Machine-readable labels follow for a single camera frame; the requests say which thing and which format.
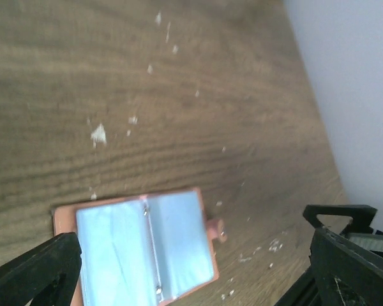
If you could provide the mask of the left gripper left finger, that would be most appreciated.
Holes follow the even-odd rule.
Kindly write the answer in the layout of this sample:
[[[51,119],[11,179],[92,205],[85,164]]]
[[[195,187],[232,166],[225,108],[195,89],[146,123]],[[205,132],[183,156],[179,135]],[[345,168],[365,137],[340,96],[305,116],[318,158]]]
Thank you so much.
[[[77,234],[62,233],[0,266],[0,305],[70,305],[81,253]]]

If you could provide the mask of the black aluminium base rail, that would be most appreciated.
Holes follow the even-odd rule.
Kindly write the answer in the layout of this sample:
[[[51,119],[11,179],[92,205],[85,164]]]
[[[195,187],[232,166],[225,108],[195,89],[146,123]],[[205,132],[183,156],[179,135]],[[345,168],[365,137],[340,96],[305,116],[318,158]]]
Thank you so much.
[[[275,306],[321,306],[319,291],[312,268],[298,278],[289,290],[276,302]]]

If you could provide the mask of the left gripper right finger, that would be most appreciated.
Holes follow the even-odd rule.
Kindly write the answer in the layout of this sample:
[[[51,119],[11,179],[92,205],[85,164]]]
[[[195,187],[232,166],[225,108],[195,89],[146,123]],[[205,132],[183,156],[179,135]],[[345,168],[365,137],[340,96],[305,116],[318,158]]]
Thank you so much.
[[[383,258],[318,228],[310,263],[323,305],[383,305]]]

